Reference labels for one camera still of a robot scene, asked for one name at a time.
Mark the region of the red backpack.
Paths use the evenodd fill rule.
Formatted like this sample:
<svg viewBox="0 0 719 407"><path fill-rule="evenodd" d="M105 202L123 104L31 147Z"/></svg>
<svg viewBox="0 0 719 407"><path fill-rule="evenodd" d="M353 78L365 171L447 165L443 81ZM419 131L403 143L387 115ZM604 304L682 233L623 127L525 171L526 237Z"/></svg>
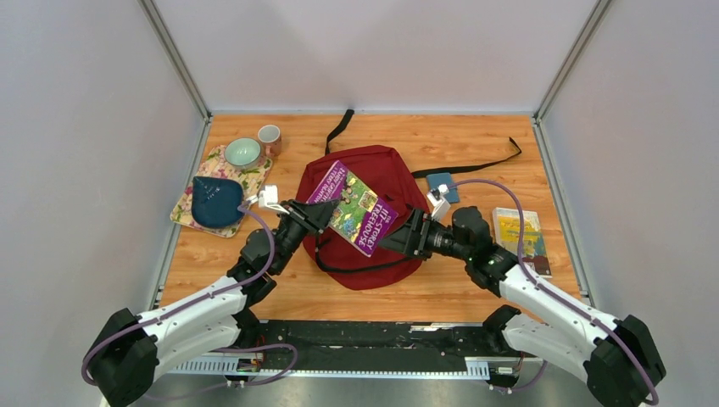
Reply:
<svg viewBox="0 0 719 407"><path fill-rule="evenodd" d="M335 162L344 164L353 174L377 192L387 207L397 212L386 231L399 227L407 220L413 208L428 209L426 198L416 184L419 178L434 176L442 180L445 174L474 172L499 164L499 161L485 164L439 167L410 171L400 154L391 147L372 145L359 148L332 151L330 141L339 136L354 115L349 109L337 127L326 138L325 154L322 158L308 163L302 175L296 199L309 202L320 180ZM420 267L418 259L409 259L384 248L376 249L370 257L362 254L351 242L336 231L325 231L320 235L307 236L303 247L317 267L330 274L341 285L353 290L367 290L385 287L399 282Z"/></svg>

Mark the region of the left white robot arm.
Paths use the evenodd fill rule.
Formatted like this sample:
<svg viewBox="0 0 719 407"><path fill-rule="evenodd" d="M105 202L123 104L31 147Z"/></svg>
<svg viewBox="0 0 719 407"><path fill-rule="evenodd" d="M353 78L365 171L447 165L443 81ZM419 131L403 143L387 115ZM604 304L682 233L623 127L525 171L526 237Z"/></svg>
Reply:
<svg viewBox="0 0 719 407"><path fill-rule="evenodd" d="M247 352L259 341L251 312L308 235L328 228L337 200L279 203L279 224L261 221L238 261L205 289L155 310L114 312L82 359L81 377L112 406L141 398L165 373L220 348Z"/></svg>

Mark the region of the purple treehouse book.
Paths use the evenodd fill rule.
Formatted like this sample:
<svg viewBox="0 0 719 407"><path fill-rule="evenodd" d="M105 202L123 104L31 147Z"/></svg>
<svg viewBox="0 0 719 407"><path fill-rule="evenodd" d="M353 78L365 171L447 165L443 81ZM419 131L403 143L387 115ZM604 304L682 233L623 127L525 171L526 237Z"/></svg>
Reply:
<svg viewBox="0 0 719 407"><path fill-rule="evenodd" d="M361 254L370 257L399 217L398 212L345 164L336 160L307 202L336 201L329 226Z"/></svg>

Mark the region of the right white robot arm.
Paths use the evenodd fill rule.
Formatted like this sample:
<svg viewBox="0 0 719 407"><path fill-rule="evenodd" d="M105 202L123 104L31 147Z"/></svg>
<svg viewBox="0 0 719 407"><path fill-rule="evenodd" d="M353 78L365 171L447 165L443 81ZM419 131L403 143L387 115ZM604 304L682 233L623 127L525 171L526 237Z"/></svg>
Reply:
<svg viewBox="0 0 719 407"><path fill-rule="evenodd" d="M483 342L492 354L513 349L537 356L585 383L603 406L657 404L666 368L647 325L634 315L599 311L523 269L493 241L476 207L457 209L450 226L415 209L380 245L412 259L460 259L477 286L507 300L484 321Z"/></svg>

